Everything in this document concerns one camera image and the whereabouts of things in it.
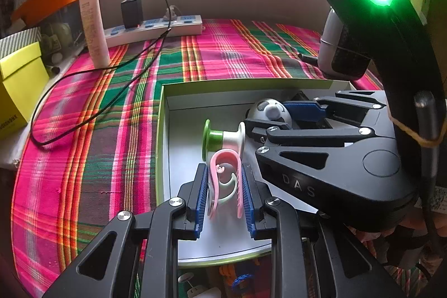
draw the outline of yellow string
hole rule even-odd
[[[447,115],[444,119],[443,127],[441,128],[441,133],[439,134],[439,137],[435,140],[428,140],[425,138],[422,138],[418,133],[416,133],[414,130],[411,130],[409,127],[407,127],[405,124],[401,123],[399,120],[393,118],[390,113],[390,108],[388,109],[388,117],[393,122],[394,125],[396,125],[401,131],[408,134],[410,137],[412,137],[421,147],[424,148],[434,148],[437,147],[439,144],[442,143],[444,139],[444,135],[447,131]]]

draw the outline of yellow gift box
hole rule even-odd
[[[49,76],[39,42],[0,59],[0,139],[28,124]]]

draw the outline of power strip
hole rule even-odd
[[[126,29],[118,26],[104,30],[108,47],[129,44],[145,40],[153,40],[168,28],[168,22],[159,18],[144,21],[140,27]],[[168,37],[191,36],[202,34],[202,18],[199,15],[178,16],[171,22]]]

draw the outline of pink clip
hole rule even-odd
[[[214,189],[214,203],[209,213],[213,218],[218,204],[219,179],[217,177],[217,166],[222,163],[229,163],[236,170],[237,175],[237,217],[241,218],[244,211],[244,202],[242,200],[242,162],[238,153],[232,149],[221,149],[213,154],[210,161],[211,183]]]

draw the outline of colorful woven cloth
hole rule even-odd
[[[41,297],[119,211],[156,206],[155,139],[163,84],[223,78],[323,78],[298,52],[317,55],[319,34],[298,27],[207,20],[200,36],[168,38],[149,72],[108,112],[42,148],[28,142],[17,173],[12,208],[16,269],[27,290]],[[110,49],[113,65],[148,42]],[[48,140],[83,122],[142,70],[154,51],[113,71],[85,73],[53,89],[34,126]],[[88,54],[69,72],[92,68]],[[377,90],[370,75],[355,83]]]

